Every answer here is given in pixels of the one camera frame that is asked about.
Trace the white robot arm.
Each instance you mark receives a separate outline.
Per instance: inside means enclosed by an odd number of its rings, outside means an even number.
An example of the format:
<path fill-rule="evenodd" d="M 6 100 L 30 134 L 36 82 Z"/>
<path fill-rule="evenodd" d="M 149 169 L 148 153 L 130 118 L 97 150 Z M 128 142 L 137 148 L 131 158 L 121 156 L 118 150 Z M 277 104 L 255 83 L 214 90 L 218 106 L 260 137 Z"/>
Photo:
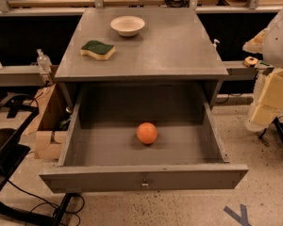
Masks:
<path fill-rule="evenodd" d="M 283 110 L 283 8 L 242 50 L 262 54 L 262 62 L 272 67 L 268 74 L 258 75 L 245 122 L 247 130 L 259 132 Z"/>

